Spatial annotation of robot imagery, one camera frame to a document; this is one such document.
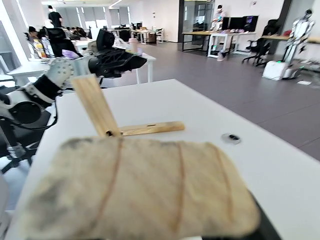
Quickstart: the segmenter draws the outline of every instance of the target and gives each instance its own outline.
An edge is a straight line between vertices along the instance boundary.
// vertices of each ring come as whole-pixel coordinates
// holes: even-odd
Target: white table
[[[156,61],[157,59],[146,53],[142,53],[142,57],[146,59],[146,64],[148,67],[148,83],[152,83],[154,81],[154,61]],[[139,70],[139,68],[135,70],[137,84],[141,83],[139,79]]]
[[[147,67],[148,67],[148,82],[153,82],[154,77],[154,61],[157,59],[153,56],[150,56],[146,53],[142,54],[142,57],[147,59]],[[39,77],[45,71],[49,70],[49,64],[42,64],[40,61],[29,61],[27,64],[24,64],[17,69],[8,73],[8,75],[14,77],[16,79],[17,85],[23,86],[29,83],[29,77]],[[139,69],[135,70],[136,73],[136,82],[140,84],[139,79]]]
[[[91,43],[93,40],[73,40],[73,45],[76,47],[78,53],[82,54],[83,50],[82,48],[88,48],[89,43]]]
[[[252,36],[252,38],[255,40],[256,38],[256,32],[242,32],[242,33],[212,33],[210,35],[210,39],[209,39],[209,47],[208,47],[208,57],[210,58],[217,58],[217,55],[211,54],[212,51],[212,46],[213,46],[213,50],[215,50],[215,48],[219,45],[219,38],[224,38],[223,41],[223,50],[225,51],[228,46],[228,39],[231,37],[231,41],[233,41],[233,38],[236,37],[236,43],[235,43],[235,49],[233,51],[234,54],[248,54],[248,52],[243,52],[243,51],[239,51],[238,50],[238,46],[239,46],[239,39],[241,36]]]
[[[283,240],[320,239],[317,160],[174,79],[103,92],[120,127],[169,121],[183,121],[186,127],[131,138],[219,146],[233,159]],[[25,240],[19,237],[18,217],[59,145],[70,138],[97,135],[75,93],[59,97],[57,106],[58,123],[44,133],[5,240]],[[238,135],[242,143],[224,142],[226,133]]]
[[[157,34],[157,33],[161,33],[162,31],[156,31],[156,30],[141,30],[141,31],[138,31],[138,30],[131,30],[131,34],[133,33],[136,33],[138,35],[141,35],[140,36],[140,39],[141,39],[141,44],[147,44],[147,35],[148,34]]]
[[[29,83],[29,77],[39,77],[44,71],[49,70],[49,64],[43,64],[40,61],[29,61],[17,69],[7,74],[16,79],[17,85],[23,86]]]

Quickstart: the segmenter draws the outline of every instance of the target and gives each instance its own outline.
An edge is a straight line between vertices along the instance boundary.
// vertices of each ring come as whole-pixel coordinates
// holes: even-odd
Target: computer monitor
[[[137,26],[133,22],[131,23],[131,25],[133,30],[137,30]]]
[[[136,29],[140,30],[140,28],[142,28],[142,22],[138,22],[136,24]]]
[[[231,17],[224,17],[222,20],[222,30],[228,30],[230,25]]]
[[[231,17],[229,29],[244,29],[245,23],[243,17]]]
[[[246,32],[254,32],[257,27],[257,22],[258,22],[259,16],[244,16],[243,21],[244,21],[244,30]]]

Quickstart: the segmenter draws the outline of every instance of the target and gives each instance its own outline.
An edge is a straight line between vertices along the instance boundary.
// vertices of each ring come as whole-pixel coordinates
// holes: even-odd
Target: ceiling light
[[[121,1],[122,1],[122,0],[118,0],[118,1],[116,1],[115,3],[111,4],[111,5],[109,6],[109,9],[112,9],[112,7],[113,7],[114,5],[120,3]]]

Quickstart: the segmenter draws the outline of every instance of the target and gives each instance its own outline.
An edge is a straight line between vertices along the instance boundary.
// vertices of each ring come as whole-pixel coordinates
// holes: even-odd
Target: black cable
[[[10,122],[12,125],[21,128],[21,129],[27,129],[27,130],[31,130],[31,131],[45,131],[48,130],[49,128],[53,127],[54,125],[57,124],[58,122],[58,108],[57,108],[57,103],[56,101],[54,101],[54,108],[55,108],[55,116],[54,116],[54,121],[51,125],[49,126],[41,126],[41,127],[27,127],[27,126],[23,126],[21,123],[16,123],[14,121],[12,121],[10,118],[7,118],[5,116],[2,116],[2,119],[7,120],[8,122]]]

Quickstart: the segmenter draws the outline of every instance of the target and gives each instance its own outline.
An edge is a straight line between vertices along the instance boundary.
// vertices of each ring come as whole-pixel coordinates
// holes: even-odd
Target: beige cloth
[[[33,240],[178,240],[247,235],[260,215],[211,143],[94,137],[60,148],[20,220]]]

